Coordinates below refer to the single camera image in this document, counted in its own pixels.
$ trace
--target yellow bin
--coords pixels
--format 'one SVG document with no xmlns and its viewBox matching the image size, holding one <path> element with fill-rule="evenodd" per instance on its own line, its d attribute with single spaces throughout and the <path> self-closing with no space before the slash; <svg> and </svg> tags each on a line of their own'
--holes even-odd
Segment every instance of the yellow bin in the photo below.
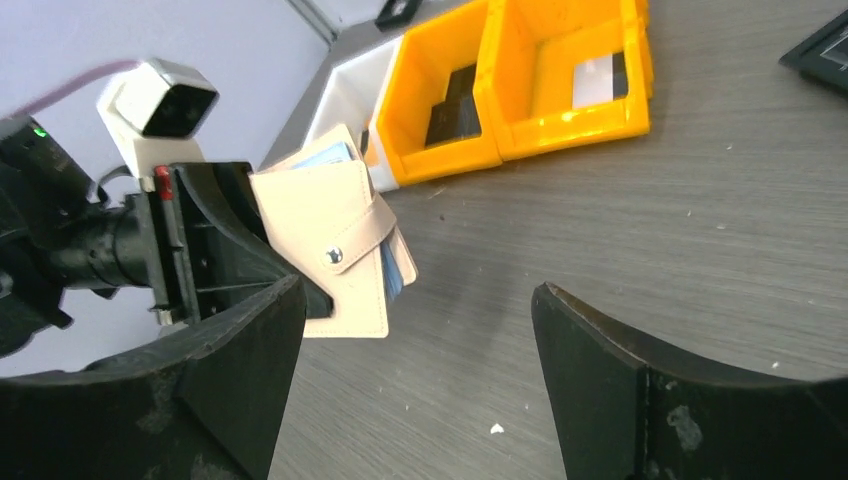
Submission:
<svg viewBox="0 0 848 480">
<path fill-rule="evenodd" d="M 647 133 L 647 23 L 647 0 L 490 0 L 475 93 L 503 159 Z M 626 75 L 616 97 L 598 85 L 612 58 Z"/>
<path fill-rule="evenodd" d="M 502 163 L 475 75 L 473 98 L 482 134 L 425 147 L 433 106 L 444 101 L 451 73 L 478 63 L 488 1 L 476 0 L 418 25 L 403 37 L 377 114 L 377 131 L 398 185 Z"/>
</svg>

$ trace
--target wallet snap button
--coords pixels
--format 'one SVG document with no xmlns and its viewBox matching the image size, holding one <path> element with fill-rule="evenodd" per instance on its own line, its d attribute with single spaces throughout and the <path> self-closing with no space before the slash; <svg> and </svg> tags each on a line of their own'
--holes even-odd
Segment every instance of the wallet snap button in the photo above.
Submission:
<svg viewBox="0 0 848 480">
<path fill-rule="evenodd" d="M 330 247 L 327 250 L 327 261 L 329 261 L 332 265 L 337 265 L 341 263 L 342 258 L 342 251 L 339 249 L 339 247 Z"/>
</svg>

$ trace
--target white debris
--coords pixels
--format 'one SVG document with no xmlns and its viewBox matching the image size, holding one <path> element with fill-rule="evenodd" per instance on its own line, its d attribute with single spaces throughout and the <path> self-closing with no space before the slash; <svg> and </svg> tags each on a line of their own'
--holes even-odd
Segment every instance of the white debris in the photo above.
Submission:
<svg viewBox="0 0 848 480">
<path fill-rule="evenodd" d="M 447 190 L 447 188 L 448 188 L 448 187 L 439 187 L 439 189 L 438 189 L 438 190 L 436 190 L 436 191 L 435 191 L 432 195 L 430 195 L 429 197 L 427 197 L 427 200 L 432 200 L 432 199 L 434 199 L 434 198 L 438 197 L 439 195 L 441 195 L 442 193 L 444 193 L 444 191 L 445 191 L 445 190 Z"/>
</svg>

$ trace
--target pink wallet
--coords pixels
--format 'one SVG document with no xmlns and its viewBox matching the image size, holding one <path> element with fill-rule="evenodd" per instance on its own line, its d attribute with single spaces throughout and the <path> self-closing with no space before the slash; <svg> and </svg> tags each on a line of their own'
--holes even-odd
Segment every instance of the pink wallet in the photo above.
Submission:
<svg viewBox="0 0 848 480">
<path fill-rule="evenodd" d="M 353 161 L 292 169 L 344 142 Z M 251 176 L 271 246 L 332 298 L 329 318 L 310 319 L 307 338 L 383 338 L 389 334 L 380 244 L 387 240 L 403 285 L 418 276 L 394 212 L 374 191 L 344 125 Z"/>
</svg>

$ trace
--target wood grain surface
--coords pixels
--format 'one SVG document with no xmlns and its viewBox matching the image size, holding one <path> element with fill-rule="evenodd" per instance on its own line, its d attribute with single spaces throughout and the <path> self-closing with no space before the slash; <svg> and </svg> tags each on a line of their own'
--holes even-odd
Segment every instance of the wood grain surface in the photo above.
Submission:
<svg viewBox="0 0 848 480">
<path fill-rule="evenodd" d="M 848 373 L 848 102 L 777 64 L 847 6 L 655 1 L 649 136 L 386 195 L 420 279 L 388 339 L 304 341 L 271 477 L 564 478 L 529 316 L 548 280 L 706 357 Z M 269 159 L 379 38 L 342 35 Z"/>
</svg>

